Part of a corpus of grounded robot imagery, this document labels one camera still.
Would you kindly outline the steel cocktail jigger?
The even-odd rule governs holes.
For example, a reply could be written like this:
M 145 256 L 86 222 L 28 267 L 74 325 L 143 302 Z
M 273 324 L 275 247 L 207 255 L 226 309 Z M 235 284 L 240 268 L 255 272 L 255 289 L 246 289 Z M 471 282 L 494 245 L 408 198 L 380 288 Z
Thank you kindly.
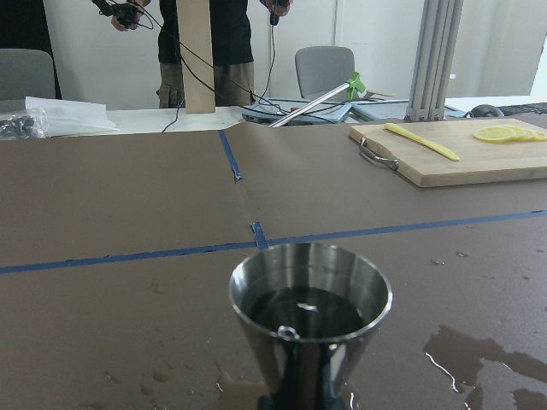
M 366 258 L 324 243 L 276 245 L 232 271 L 228 295 L 268 392 L 260 409 L 349 409 L 345 384 L 392 287 Z

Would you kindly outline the grey office chair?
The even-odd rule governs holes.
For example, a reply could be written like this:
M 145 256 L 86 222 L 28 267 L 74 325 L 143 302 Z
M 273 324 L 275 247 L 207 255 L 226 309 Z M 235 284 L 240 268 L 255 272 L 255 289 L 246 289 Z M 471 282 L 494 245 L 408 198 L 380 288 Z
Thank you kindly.
M 302 98 L 311 99 L 346 82 L 355 72 L 354 52 L 342 46 L 309 46 L 294 57 Z

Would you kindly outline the yellow plastic knife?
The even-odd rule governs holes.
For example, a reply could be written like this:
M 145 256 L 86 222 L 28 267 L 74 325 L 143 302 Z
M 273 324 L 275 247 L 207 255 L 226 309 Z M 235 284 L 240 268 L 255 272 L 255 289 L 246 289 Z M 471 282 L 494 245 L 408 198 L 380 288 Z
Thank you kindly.
M 447 158 L 451 161 L 460 161 L 461 160 L 459 155 L 456 154 L 451 149 L 445 147 L 444 145 L 442 145 L 440 143 L 434 142 L 434 141 L 426 139 L 424 137 L 420 137 L 419 135 L 417 135 L 417 134 L 415 134 L 415 133 L 413 133 L 409 130 L 406 130 L 405 128 L 403 128 L 402 126 L 400 126 L 398 124 L 385 123 L 384 124 L 384 129 L 389 131 L 389 132 L 393 132 L 393 133 L 395 133 L 399 136 L 402 136 L 404 138 L 407 138 L 411 141 L 414 141 L 415 143 L 423 145 L 423 146 L 427 147 L 428 149 L 431 149 L 431 150 L 437 152 L 438 154 L 442 155 L 443 157 L 445 157 L 445 158 Z

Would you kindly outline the person in dark clothes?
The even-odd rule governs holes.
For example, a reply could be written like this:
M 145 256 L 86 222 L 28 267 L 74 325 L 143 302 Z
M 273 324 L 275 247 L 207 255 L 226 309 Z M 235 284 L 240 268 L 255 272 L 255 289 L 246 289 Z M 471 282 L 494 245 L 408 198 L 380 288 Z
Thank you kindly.
M 245 0 L 209 2 L 217 107 L 248 106 L 255 101 L 254 57 L 247 8 Z M 161 1 L 160 12 L 163 18 L 158 36 L 161 83 L 156 94 L 160 108 L 180 108 L 185 105 L 185 90 L 176 2 Z

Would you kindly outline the wooden plank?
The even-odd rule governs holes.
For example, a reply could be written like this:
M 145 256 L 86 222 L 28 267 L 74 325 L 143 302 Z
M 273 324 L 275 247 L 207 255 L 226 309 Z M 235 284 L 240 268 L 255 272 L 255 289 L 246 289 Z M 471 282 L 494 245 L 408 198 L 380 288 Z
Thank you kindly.
M 189 114 L 215 111 L 209 2 L 176 2 L 180 52 L 183 58 L 185 109 Z

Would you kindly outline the bamboo cutting board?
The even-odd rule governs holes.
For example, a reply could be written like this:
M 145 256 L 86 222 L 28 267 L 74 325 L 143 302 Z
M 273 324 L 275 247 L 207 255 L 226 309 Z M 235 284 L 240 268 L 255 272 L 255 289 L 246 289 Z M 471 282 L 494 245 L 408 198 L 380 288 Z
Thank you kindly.
M 459 161 L 451 161 L 427 147 L 387 131 L 382 125 L 350 128 L 350 137 L 362 139 L 377 156 L 398 161 L 397 172 L 420 187 L 470 185 L 490 182 L 544 179 L 546 143 L 487 143 L 473 134 L 492 126 L 517 126 L 546 132 L 515 118 L 403 123 L 402 127 L 451 149 Z

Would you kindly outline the lemon slice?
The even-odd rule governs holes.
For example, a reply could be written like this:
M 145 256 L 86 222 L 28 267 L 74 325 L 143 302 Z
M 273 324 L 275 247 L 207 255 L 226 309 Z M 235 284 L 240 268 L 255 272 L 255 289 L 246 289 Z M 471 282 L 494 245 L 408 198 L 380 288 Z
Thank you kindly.
M 532 132 L 518 126 L 501 126 L 503 130 L 503 141 L 526 141 L 532 138 Z
M 536 131 L 522 127 L 515 128 L 516 141 L 536 141 L 537 139 L 538 133 Z
M 473 137 L 486 143 L 500 144 L 511 141 L 516 135 L 514 128 L 509 126 L 492 126 L 479 129 Z
M 540 141 L 540 142 L 543 142 L 543 141 L 546 141 L 547 140 L 547 136 L 544 132 L 539 132 L 539 131 L 535 131 L 535 130 L 530 130 L 530 132 L 528 133 L 526 139 L 528 141 Z

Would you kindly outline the black computer mouse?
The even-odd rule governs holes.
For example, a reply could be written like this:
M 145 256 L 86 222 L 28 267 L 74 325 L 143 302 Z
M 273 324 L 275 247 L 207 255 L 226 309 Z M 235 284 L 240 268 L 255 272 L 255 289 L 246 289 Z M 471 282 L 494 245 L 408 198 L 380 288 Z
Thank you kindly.
M 492 117 L 504 117 L 503 111 L 490 104 L 480 104 L 469 111 L 469 115 L 472 118 L 492 118 Z

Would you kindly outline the clear plastic bag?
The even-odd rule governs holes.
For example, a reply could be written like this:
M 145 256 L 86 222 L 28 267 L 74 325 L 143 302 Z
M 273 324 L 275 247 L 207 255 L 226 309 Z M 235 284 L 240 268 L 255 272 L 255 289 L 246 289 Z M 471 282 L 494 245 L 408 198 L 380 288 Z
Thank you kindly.
M 40 97 L 1 101 L 1 139 L 38 139 L 118 131 L 104 104 Z

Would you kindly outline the grey chair left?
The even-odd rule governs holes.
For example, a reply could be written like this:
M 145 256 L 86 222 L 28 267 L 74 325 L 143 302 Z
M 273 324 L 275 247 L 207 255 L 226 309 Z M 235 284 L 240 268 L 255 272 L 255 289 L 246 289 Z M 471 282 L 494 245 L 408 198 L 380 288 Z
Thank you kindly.
M 42 50 L 1 49 L 1 100 L 56 97 L 54 62 Z

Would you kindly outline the green handled metal rod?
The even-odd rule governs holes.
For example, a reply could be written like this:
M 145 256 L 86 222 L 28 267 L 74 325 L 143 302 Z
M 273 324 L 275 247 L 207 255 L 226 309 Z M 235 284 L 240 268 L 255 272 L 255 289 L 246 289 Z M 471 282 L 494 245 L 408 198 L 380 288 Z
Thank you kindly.
M 327 91 L 326 93 L 322 94 L 321 96 L 317 97 L 311 102 L 308 102 L 306 105 L 302 106 L 301 108 L 298 108 L 295 111 L 291 111 L 289 114 L 286 114 L 285 116 L 271 123 L 269 127 L 276 128 L 276 127 L 285 126 L 290 121 L 297 118 L 298 116 L 307 114 L 312 108 L 325 102 L 331 97 L 336 96 L 337 94 L 341 92 L 346 91 L 348 94 L 348 98 L 352 100 L 356 91 L 364 92 L 366 89 L 367 88 L 362 82 L 360 74 L 358 72 L 354 72 L 349 79 L 343 82 L 343 84 L 338 85 L 337 87 Z

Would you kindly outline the aluminium frame post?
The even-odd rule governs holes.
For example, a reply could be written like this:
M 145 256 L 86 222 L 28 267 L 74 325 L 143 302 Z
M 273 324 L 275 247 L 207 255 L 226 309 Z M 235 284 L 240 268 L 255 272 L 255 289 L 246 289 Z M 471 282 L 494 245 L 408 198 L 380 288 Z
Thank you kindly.
M 425 1 L 407 122 L 438 121 L 444 104 L 462 16 L 462 0 Z

